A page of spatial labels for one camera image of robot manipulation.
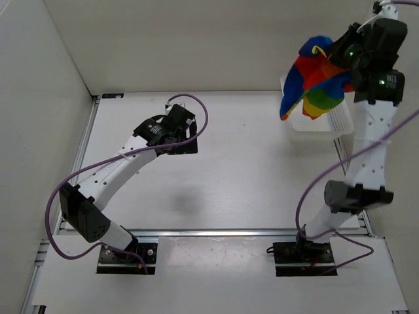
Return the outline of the small blue label sticker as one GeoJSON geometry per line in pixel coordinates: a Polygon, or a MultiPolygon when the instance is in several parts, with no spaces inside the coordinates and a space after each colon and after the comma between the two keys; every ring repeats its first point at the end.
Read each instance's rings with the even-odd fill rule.
{"type": "Polygon", "coordinates": [[[102,99],[122,99],[124,93],[104,93],[101,95],[102,99]]]}

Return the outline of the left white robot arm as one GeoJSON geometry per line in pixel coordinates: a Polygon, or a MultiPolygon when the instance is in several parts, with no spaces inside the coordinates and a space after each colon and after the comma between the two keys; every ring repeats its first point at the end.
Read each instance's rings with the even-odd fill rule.
{"type": "Polygon", "coordinates": [[[145,152],[143,147],[162,146],[187,139],[187,131],[196,134],[195,115],[179,104],[166,114],[146,119],[118,151],[118,160],[101,166],[75,186],[66,183],[60,188],[62,215],[89,243],[101,241],[115,248],[123,262],[136,257],[137,240],[122,226],[109,220],[102,211],[117,191],[139,170],[162,154],[176,154],[175,147],[145,152]]]}

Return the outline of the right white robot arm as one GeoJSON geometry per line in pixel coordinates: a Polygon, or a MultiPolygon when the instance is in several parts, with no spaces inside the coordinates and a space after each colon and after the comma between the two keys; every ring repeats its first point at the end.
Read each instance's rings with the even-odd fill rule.
{"type": "Polygon", "coordinates": [[[393,66],[406,36],[406,23],[377,18],[367,26],[353,24],[332,45],[332,64],[343,65],[352,74],[354,145],[345,179],[328,181],[323,207],[310,222],[297,226],[294,253],[301,261],[315,257],[350,218],[393,200],[384,175],[386,140],[403,97],[405,76],[393,66]]]}

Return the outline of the white plastic mesh basket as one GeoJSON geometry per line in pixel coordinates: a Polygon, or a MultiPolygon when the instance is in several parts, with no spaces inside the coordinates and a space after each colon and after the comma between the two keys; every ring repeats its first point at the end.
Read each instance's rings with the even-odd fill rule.
{"type": "Polygon", "coordinates": [[[354,131],[354,123],[345,101],[334,109],[312,120],[302,113],[304,101],[301,100],[288,115],[285,124],[296,135],[313,133],[319,136],[335,134],[337,137],[354,131]]]}

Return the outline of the rainbow striped shorts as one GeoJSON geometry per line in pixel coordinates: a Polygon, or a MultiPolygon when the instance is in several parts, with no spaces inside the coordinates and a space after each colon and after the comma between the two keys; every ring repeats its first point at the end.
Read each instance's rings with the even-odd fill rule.
{"type": "Polygon", "coordinates": [[[280,119],[287,120],[302,103],[302,114],[315,120],[340,105],[346,93],[353,92],[352,73],[329,60],[333,41],[318,35],[300,48],[283,86],[280,119]]]}

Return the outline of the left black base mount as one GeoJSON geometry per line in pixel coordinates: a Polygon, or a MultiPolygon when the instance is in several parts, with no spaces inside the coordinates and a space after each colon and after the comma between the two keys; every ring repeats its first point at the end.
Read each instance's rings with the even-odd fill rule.
{"type": "Polygon", "coordinates": [[[135,253],[140,256],[146,268],[138,257],[114,253],[108,247],[101,247],[96,267],[97,274],[107,275],[154,275],[158,243],[147,240],[139,241],[135,253]]]}

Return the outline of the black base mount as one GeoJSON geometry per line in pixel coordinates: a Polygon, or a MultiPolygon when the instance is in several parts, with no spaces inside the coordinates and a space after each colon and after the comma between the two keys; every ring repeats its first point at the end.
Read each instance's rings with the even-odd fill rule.
{"type": "Polygon", "coordinates": [[[266,253],[274,256],[277,277],[337,276],[330,244],[301,247],[295,242],[274,242],[266,253]]]}
{"type": "Polygon", "coordinates": [[[138,257],[114,253],[108,247],[101,247],[96,267],[97,274],[107,275],[154,275],[158,243],[147,240],[139,241],[135,253],[140,256],[146,268],[138,257]]]}

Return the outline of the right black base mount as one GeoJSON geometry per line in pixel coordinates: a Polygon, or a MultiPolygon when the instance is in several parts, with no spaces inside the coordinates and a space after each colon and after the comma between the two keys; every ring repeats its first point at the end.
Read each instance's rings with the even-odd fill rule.
{"type": "Polygon", "coordinates": [[[274,242],[266,253],[274,256],[277,277],[337,276],[330,244],[301,247],[295,242],[274,242]]]}

